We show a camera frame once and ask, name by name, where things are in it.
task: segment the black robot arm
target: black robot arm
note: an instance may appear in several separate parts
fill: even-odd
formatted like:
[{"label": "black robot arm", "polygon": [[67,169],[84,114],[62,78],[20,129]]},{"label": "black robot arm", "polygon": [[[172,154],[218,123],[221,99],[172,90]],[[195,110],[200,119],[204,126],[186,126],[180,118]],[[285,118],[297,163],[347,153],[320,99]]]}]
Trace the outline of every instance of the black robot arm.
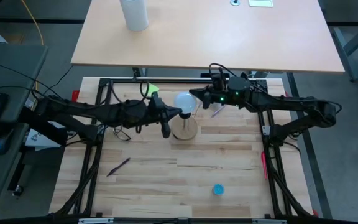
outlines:
[{"label": "black robot arm", "polygon": [[141,131],[143,125],[161,123],[162,135],[168,138],[171,133],[168,122],[180,114],[181,109],[167,106],[158,97],[158,93],[153,93],[147,106],[139,100],[95,106],[50,96],[39,101],[36,113],[46,117],[49,121],[56,121],[68,129],[77,131],[81,139],[93,142],[96,140],[98,127],[83,124],[73,118],[72,115],[94,118],[103,126],[136,127],[137,132]]},{"label": "black robot arm", "polygon": [[237,106],[239,109],[246,108],[250,112],[287,110],[307,114],[284,125],[264,126],[264,135],[269,135],[272,144],[282,146],[288,135],[299,135],[314,126],[328,128],[336,123],[336,108],[328,101],[314,97],[271,96],[257,82],[242,77],[231,77],[228,83],[220,74],[213,75],[212,79],[212,85],[189,90],[203,102],[204,109],[211,103],[220,103]]}]

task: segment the computer mouse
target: computer mouse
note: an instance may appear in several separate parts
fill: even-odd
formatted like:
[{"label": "computer mouse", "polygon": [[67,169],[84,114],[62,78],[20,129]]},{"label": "computer mouse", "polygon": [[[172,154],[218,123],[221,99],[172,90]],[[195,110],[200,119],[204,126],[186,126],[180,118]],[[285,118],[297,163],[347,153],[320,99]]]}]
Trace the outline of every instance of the computer mouse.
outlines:
[{"label": "computer mouse", "polygon": [[13,128],[0,132],[0,155],[5,154],[11,145]]}]

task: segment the gray floor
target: gray floor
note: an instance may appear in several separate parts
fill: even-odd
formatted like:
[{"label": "gray floor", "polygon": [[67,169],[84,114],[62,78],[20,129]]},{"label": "gray floor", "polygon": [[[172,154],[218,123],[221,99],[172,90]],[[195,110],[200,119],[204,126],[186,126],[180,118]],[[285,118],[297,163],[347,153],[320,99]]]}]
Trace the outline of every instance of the gray floor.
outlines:
[{"label": "gray floor", "polygon": [[[347,19],[358,21],[358,1],[324,1],[332,21]],[[29,7],[38,18],[84,19],[90,1],[38,1],[28,0]],[[5,0],[2,2],[1,17],[27,17],[20,2]],[[46,85],[54,84],[70,67],[82,25],[41,24],[44,41],[50,47],[39,80]],[[25,33],[24,44],[39,44],[38,33],[33,24],[0,24],[0,30]],[[342,27],[345,38],[349,40],[358,27]],[[351,57],[358,66],[358,51]],[[197,77],[199,70],[150,69],[153,77]],[[129,68],[74,67],[67,77],[56,87],[59,95],[71,98],[71,92],[79,89],[83,76],[129,77]],[[288,81],[282,74],[271,74],[268,77],[282,77],[289,92]],[[329,204],[333,217],[342,220],[358,221],[358,85],[351,83],[346,75],[296,73],[296,82],[301,96],[315,96],[337,101],[344,107],[337,117],[337,125],[329,129],[311,129],[316,157],[323,176]],[[302,163],[309,187],[312,205],[320,212],[316,189],[311,176],[305,148],[302,150]],[[4,192],[0,198],[0,218],[43,215],[53,194],[58,173],[58,161],[61,154],[53,154],[51,164],[36,164],[29,172],[25,193],[14,198]]]}]

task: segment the yellow cable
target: yellow cable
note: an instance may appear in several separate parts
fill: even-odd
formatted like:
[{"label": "yellow cable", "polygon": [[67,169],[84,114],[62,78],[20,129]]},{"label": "yellow cable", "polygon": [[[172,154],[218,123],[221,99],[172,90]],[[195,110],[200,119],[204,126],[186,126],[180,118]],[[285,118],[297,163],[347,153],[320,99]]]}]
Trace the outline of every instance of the yellow cable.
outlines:
[{"label": "yellow cable", "polygon": [[30,9],[27,7],[27,4],[24,2],[24,0],[22,0],[22,3],[24,5],[25,9],[27,10],[27,12],[29,13],[31,19],[33,20],[33,22],[34,22],[34,24],[35,24],[35,26],[36,26],[36,28],[38,30],[38,33],[40,34],[41,45],[44,45],[44,38],[42,37],[40,27],[38,26],[37,22],[35,21],[34,16],[32,16],[32,13],[31,13]]},{"label": "yellow cable", "polygon": [[[33,22],[34,22],[34,24],[35,24],[35,26],[36,26],[36,28],[38,30],[38,34],[40,35],[40,38],[41,38],[41,45],[44,46],[44,38],[42,37],[41,30],[40,30],[40,27],[37,24],[37,21],[35,21],[34,16],[32,15],[29,7],[27,7],[27,4],[24,2],[24,0],[22,0],[22,3],[23,3],[23,6],[25,7],[25,9],[27,10],[27,12],[29,13],[31,19],[33,20]],[[38,91],[38,79],[35,80],[35,90]],[[33,103],[32,107],[31,107],[31,109],[34,109],[34,105],[35,105],[36,101],[37,100],[34,99],[34,103]]]}]

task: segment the green tape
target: green tape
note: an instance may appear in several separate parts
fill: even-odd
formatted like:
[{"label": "green tape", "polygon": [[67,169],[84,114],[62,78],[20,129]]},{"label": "green tape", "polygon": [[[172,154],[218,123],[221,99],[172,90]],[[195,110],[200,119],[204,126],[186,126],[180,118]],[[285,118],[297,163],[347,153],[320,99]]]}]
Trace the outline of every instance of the green tape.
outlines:
[{"label": "green tape", "polygon": [[[146,90],[147,90],[147,87],[143,87],[143,94],[146,94]],[[155,86],[153,84],[149,84],[149,92],[147,93],[147,96],[151,97],[152,93],[158,92],[159,90],[160,90],[159,87],[157,87],[157,86]]]}]

